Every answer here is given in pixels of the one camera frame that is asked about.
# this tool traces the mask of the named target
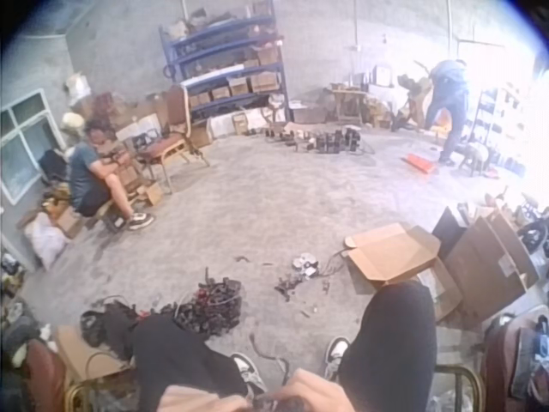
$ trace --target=window frame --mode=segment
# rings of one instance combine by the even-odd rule
[[[44,104],[44,110],[34,114],[32,117],[26,119],[24,122],[19,123],[17,122],[15,118],[15,114],[13,112],[13,106],[18,105],[19,103],[23,102],[24,100],[27,100],[36,94],[40,95],[40,98],[42,99],[42,103]],[[30,188],[40,179],[41,176],[43,176],[43,171],[40,168],[38,161],[34,159],[33,152],[31,152],[31,149],[28,147],[27,139],[25,138],[24,129],[28,128],[29,126],[33,126],[34,124],[38,123],[40,120],[45,118],[48,121],[48,124],[50,125],[51,131],[53,133],[53,136],[55,137],[55,140],[57,142],[57,145],[61,150],[65,150],[67,148],[67,143],[64,141],[61,132],[59,131],[57,127],[57,123],[55,122],[53,116],[51,115],[51,109],[50,105],[48,104],[48,100],[45,97],[45,92],[43,88],[39,88],[38,90],[34,90],[32,93],[25,94],[24,96],[20,97],[20,99],[14,100],[11,103],[9,103],[6,106],[2,106],[2,112],[7,112],[9,115],[9,118],[11,119],[11,122],[14,126],[14,129],[6,133],[5,136],[0,136],[0,150],[1,148],[11,141],[12,139],[21,139],[21,143],[23,147],[25,148],[25,151],[27,152],[27,156],[30,158],[31,162],[33,163],[34,168],[36,169],[36,176],[34,176],[32,179],[28,181],[28,183],[23,186],[23,190],[19,195],[16,197],[12,197],[12,195],[9,193],[8,188],[5,186],[3,181],[0,179],[0,186],[2,187],[2,194],[4,197],[8,199],[8,201],[11,203],[12,206],[15,206],[30,190]]]

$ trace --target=black shorts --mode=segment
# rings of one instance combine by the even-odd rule
[[[84,195],[80,202],[80,206],[76,210],[84,217],[95,216],[97,211],[111,200],[111,191],[102,180],[94,182],[92,188]]]

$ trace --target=person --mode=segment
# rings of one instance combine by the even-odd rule
[[[466,79],[467,65],[463,60],[444,60],[430,74],[434,90],[432,101],[425,115],[425,129],[429,130],[438,112],[445,108],[452,117],[452,130],[444,143],[443,151],[438,160],[446,166],[455,166],[450,156],[462,137],[463,127],[468,111],[468,82]]]
[[[130,155],[124,153],[113,163],[104,164],[96,148],[107,140],[105,129],[98,122],[89,121],[84,130],[87,140],[75,146],[69,161],[69,187],[75,210],[91,217],[112,199],[128,221],[128,229],[136,230],[150,225],[154,217],[133,210],[124,185],[115,173],[120,166],[130,162]]]
[[[298,369],[272,393],[250,358],[214,352],[171,317],[142,320],[133,350],[143,412],[234,412],[262,394],[299,397],[307,412],[425,412],[437,337],[429,290],[409,281],[376,293],[352,343],[332,340],[324,378]]]

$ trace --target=hand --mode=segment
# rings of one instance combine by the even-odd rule
[[[123,152],[118,158],[117,158],[117,163],[122,166],[122,165],[125,165],[126,163],[130,163],[131,161],[131,157],[130,157],[130,154],[128,152]]]
[[[213,393],[183,386],[169,386],[162,398],[157,412],[235,412],[249,409],[250,404],[239,395],[219,397]]]
[[[354,412],[341,386],[303,369],[295,371],[286,386],[268,396],[276,400],[300,397],[308,412]]]

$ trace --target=window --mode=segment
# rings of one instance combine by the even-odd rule
[[[39,160],[64,141],[39,90],[2,109],[0,180],[3,194],[16,204],[40,177]]]

